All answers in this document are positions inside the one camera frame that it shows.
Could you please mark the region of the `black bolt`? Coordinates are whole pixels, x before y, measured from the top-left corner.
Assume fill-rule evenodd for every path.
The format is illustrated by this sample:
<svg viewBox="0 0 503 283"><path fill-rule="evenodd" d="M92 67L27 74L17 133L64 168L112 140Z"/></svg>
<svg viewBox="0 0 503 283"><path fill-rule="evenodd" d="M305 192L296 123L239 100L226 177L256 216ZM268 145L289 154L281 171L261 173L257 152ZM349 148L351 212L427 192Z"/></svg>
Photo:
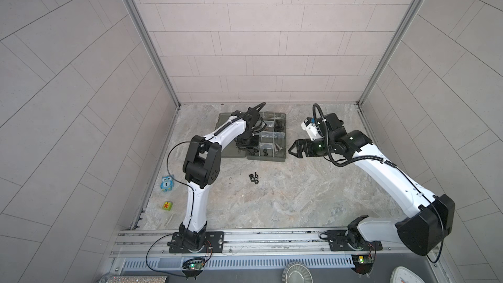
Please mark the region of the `black bolt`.
<svg viewBox="0 0 503 283"><path fill-rule="evenodd" d="M285 132L286 131L286 121L285 120L275 120L274 126L275 132Z"/></svg>

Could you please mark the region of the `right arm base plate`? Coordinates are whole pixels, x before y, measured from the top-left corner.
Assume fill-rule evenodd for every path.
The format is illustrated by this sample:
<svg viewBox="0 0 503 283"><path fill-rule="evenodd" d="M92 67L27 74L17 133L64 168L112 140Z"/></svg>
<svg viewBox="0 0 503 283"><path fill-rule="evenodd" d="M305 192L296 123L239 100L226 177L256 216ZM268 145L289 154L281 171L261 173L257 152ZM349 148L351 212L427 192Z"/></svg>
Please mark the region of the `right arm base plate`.
<svg viewBox="0 0 503 283"><path fill-rule="evenodd" d="M327 241L332 252L338 251L381 251L383 249L380 241L368 242L359 234L353 231L327 230L319 235L319 239Z"/></svg>

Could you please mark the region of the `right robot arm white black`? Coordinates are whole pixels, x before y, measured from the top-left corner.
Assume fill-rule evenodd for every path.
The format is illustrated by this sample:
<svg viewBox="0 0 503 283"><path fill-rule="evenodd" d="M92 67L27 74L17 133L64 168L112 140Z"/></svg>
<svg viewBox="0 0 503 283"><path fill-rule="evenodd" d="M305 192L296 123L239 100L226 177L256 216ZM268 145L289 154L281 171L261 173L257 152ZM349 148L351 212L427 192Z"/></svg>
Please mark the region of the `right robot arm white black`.
<svg viewBox="0 0 503 283"><path fill-rule="evenodd" d="M347 132L334 113L324 114L313 105L313 116L305 119L303 129L308 139L294 141L290 155L322 157L338 168L356 165L373 178L399 205L402 216L395 219L366 215L347 226L345 237L353 250L369 248L372 242L403 244L413 253L428 256L434 249L444 249L451 234L455 202L446 194L437 196L410 178L393 163L372 140L359 130Z"/></svg>

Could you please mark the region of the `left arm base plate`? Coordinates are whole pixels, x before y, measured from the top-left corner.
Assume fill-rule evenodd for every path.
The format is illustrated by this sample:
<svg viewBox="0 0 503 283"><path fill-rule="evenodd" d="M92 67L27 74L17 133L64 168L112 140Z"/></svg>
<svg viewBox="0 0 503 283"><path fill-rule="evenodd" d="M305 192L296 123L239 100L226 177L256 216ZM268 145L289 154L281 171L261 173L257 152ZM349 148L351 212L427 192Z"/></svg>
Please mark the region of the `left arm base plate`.
<svg viewBox="0 0 503 283"><path fill-rule="evenodd" d="M172 240L167 243L171 254L197 254L212 250L222 253L225 233L222 231L191 231L175 232Z"/></svg>

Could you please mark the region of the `clear green organizer box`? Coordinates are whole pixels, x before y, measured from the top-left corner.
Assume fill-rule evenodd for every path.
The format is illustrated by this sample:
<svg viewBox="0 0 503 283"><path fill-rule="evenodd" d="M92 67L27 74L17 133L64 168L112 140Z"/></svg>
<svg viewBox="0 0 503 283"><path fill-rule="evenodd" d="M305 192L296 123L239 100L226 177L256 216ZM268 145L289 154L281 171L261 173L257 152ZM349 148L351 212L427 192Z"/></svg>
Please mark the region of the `clear green organizer box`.
<svg viewBox="0 0 503 283"><path fill-rule="evenodd" d="M262 128L262 131L258 133L259 135L259 155L250 155L248 152L238 149L236 147L236 142L229 144L223 151L223 158L247 158L254 161L272 161L272 162L284 162L286 160L286 131L285 132L275 132L275 120L285 120L286 114L279 112L261 112L261 119L257 122L256 126ZM283 147L283 150L276 152L275 144ZM262 154L263 149L271 149L274 155L272 157L265 157Z"/></svg>

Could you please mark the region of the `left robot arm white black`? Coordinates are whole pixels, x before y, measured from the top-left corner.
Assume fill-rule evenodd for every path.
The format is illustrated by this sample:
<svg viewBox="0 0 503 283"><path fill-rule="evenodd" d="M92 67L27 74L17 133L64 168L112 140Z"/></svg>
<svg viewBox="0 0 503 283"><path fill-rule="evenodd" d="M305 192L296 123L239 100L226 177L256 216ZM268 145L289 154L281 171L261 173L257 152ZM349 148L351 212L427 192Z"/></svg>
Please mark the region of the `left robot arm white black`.
<svg viewBox="0 0 503 283"><path fill-rule="evenodd" d="M187 142L189 147L182 168L186 180L184 185L188 187L187 210L179 230L168 243L171 248L199 252L205 246L208 198L220 173L221 153L235 139L249 140L262 131L256 124L265 105L262 102L247 111L235 111L213 132L205 136L196 135Z"/></svg>

